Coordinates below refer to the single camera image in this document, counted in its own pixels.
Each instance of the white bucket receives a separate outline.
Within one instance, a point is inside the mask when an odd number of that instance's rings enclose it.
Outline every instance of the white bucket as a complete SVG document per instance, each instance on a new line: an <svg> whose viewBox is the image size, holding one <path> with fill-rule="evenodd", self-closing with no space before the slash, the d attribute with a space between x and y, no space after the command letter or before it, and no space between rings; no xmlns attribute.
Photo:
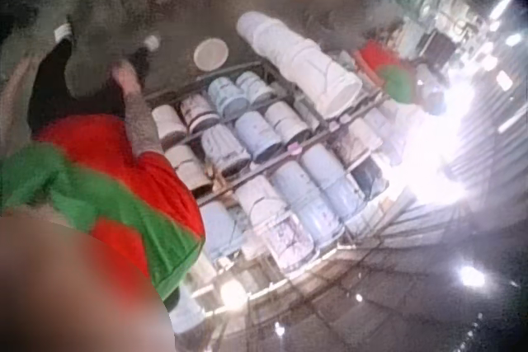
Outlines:
<svg viewBox="0 0 528 352"><path fill-rule="evenodd" d="M405 150L405 138L398 134L389 120L376 108L370 109L364 117L365 122L383 139L381 151L389 159L390 165L402 162Z"/></svg>
<svg viewBox="0 0 528 352"><path fill-rule="evenodd" d="M264 176L251 179L235 194L283 272L297 270L317 256L313 238Z"/></svg>
<svg viewBox="0 0 528 352"><path fill-rule="evenodd" d="M343 222L353 218L365 207L365 197L359 187L321 143L309 148L300 161Z"/></svg>
<svg viewBox="0 0 528 352"><path fill-rule="evenodd" d="M191 292L183 284L180 285L180 300L176 307L169 312L172 329L175 334L182 334L199 326L205 320L205 311Z"/></svg>
<svg viewBox="0 0 528 352"><path fill-rule="evenodd" d="M202 251L198 255L195 264L189 269L189 274L198 285L206 286L216 278L217 272L213 267L213 264Z"/></svg>
<svg viewBox="0 0 528 352"><path fill-rule="evenodd" d="M243 14L237 31L287 80L295 82L325 119L337 117L353 105L361 80L332 61L312 40L259 12Z"/></svg>
<svg viewBox="0 0 528 352"><path fill-rule="evenodd" d="M238 115L249 107L249 101L242 89L227 77L215 79L209 85L207 93L223 117Z"/></svg>
<svg viewBox="0 0 528 352"><path fill-rule="evenodd" d="M199 94L188 96L181 101L180 111L192 134L208 129L220 120L210 103Z"/></svg>
<svg viewBox="0 0 528 352"><path fill-rule="evenodd" d="M354 105L363 82L320 49L298 52L280 72L295 82L325 119L338 117Z"/></svg>
<svg viewBox="0 0 528 352"><path fill-rule="evenodd" d="M177 112L170 105L161 105L152 110L152 117L158 127L160 140L176 142L185 138L187 127L182 123Z"/></svg>
<svg viewBox="0 0 528 352"><path fill-rule="evenodd" d="M238 176L251 162L251 156L223 124L207 129L201 136L205 155L226 179Z"/></svg>
<svg viewBox="0 0 528 352"><path fill-rule="evenodd" d="M286 146L301 143L310 136L308 125L283 101L268 107L264 117Z"/></svg>
<svg viewBox="0 0 528 352"><path fill-rule="evenodd" d="M177 176L195 197L209 194L213 182L205 175L200 160L192 150L185 145L174 146L165 152L165 157L171 163Z"/></svg>
<svg viewBox="0 0 528 352"><path fill-rule="evenodd" d="M277 169L271 181L297 214L317 247L326 247L343 234L344 227L323 193L297 162L287 162Z"/></svg>
<svg viewBox="0 0 528 352"><path fill-rule="evenodd" d="M204 250L212 260L226 257L239 251L244 242L243 235L227 209L218 201L205 204L200 208L204 221Z"/></svg>
<svg viewBox="0 0 528 352"><path fill-rule="evenodd" d="M301 116L304 122L309 126L312 132L316 132L321 127L321 122L312 113L312 111L305 105L301 98L296 98L294 102L294 109Z"/></svg>
<svg viewBox="0 0 528 352"><path fill-rule="evenodd" d="M389 188L389 182L384 178L380 167L371 157L366 158L358 165L352 171L352 176L363 191L367 201L373 200Z"/></svg>
<svg viewBox="0 0 528 352"><path fill-rule="evenodd" d="M363 119L356 119L339 134L332 148L346 170L351 171L382 144L380 137Z"/></svg>
<svg viewBox="0 0 528 352"><path fill-rule="evenodd" d="M264 80L253 72L244 72L237 78L237 85L242 88L249 103L256 104L270 100L275 92Z"/></svg>
<svg viewBox="0 0 528 352"><path fill-rule="evenodd" d="M257 111L244 113L234 127L256 163L269 160L282 147L281 137Z"/></svg>

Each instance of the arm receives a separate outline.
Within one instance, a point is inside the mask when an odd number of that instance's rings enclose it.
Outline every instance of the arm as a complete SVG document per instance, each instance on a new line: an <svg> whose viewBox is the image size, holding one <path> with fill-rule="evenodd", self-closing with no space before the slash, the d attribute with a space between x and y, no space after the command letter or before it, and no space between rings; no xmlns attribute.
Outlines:
<svg viewBox="0 0 528 352"><path fill-rule="evenodd" d="M163 155L158 128L141 93L141 85L134 67L124 61L112 70L112 77L123 91L126 136L132 153L136 158L146 152Z"/></svg>

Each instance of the green fabric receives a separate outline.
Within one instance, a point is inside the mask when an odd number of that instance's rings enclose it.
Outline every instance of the green fabric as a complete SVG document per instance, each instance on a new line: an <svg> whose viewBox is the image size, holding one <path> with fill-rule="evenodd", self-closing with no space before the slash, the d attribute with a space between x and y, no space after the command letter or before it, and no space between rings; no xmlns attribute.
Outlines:
<svg viewBox="0 0 528 352"><path fill-rule="evenodd" d="M50 202L80 231L98 217L138 230L151 280L168 297L200 253L203 241L100 172L71 163L56 147L33 143L0 163L0 209Z"/></svg>
<svg viewBox="0 0 528 352"><path fill-rule="evenodd" d="M416 83L410 72L398 66L387 65L379 68L376 73L385 80L384 88L396 102L415 102Z"/></svg>

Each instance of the bucket lid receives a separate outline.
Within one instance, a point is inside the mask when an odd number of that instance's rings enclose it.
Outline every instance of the bucket lid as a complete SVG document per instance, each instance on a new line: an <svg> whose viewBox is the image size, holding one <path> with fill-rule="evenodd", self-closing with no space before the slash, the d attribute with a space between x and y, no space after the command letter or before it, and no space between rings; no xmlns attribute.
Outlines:
<svg viewBox="0 0 528 352"><path fill-rule="evenodd" d="M199 70L211 72L220 68L229 56L229 47L218 38L202 41L195 49L194 60Z"/></svg>

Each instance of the ceiling light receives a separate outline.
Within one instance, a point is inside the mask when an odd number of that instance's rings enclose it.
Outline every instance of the ceiling light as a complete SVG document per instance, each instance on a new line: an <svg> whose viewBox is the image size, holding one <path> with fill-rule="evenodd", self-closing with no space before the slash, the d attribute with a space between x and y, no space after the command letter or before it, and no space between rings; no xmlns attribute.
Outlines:
<svg viewBox="0 0 528 352"><path fill-rule="evenodd" d="M275 333L282 337L286 333L286 329L278 321L275 322Z"/></svg>
<svg viewBox="0 0 528 352"><path fill-rule="evenodd" d="M492 55L487 55L486 58L482 60L482 67L485 71L491 72L497 67L498 59Z"/></svg>
<svg viewBox="0 0 528 352"><path fill-rule="evenodd" d="M482 47L480 48L480 52L485 53L485 54L489 54L492 51L493 51L493 42L491 41L484 43Z"/></svg>
<svg viewBox="0 0 528 352"><path fill-rule="evenodd" d="M500 25L501 25L501 22L500 22L500 21L492 22L491 25L489 26L489 31L490 31L490 32L496 32L496 31L498 31L498 28L499 28Z"/></svg>
<svg viewBox="0 0 528 352"><path fill-rule="evenodd" d="M513 81L510 79L510 77L501 70L497 75L497 82L498 85L501 86L503 91L508 91L513 86Z"/></svg>
<svg viewBox="0 0 528 352"><path fill-rule="evenodd" d="M514 35L508 36L506 39L506 45L510 47L518 45L522 41L522 35L520 33L515 33Z"/></svg>
<svg viewBox="0 0 528 352"><path fill-rule="evenodd" d="M489 17L492 19L492 20L497 20L498 18L500 18L500 16L506 11L508 5L510 4L510 2L512 2L512 0L501 0L497 6L495 6L495 8L492 10L491 14L489 15Z"/></svg>
<svg viewBox="0 0 528 352"><path fill-rule="evenodd" d="M222 285L220 288L220 297L225 307L231 311L242 308L248 300L246 290L236 279L231 279Z"/></svg>
<svg viewBox="0 0 528 352"><path fill-rule="evenodd" d="M470 265L462 267L459 275L462 284L468 288L482 288L486 283L484 274Z"/></svg>

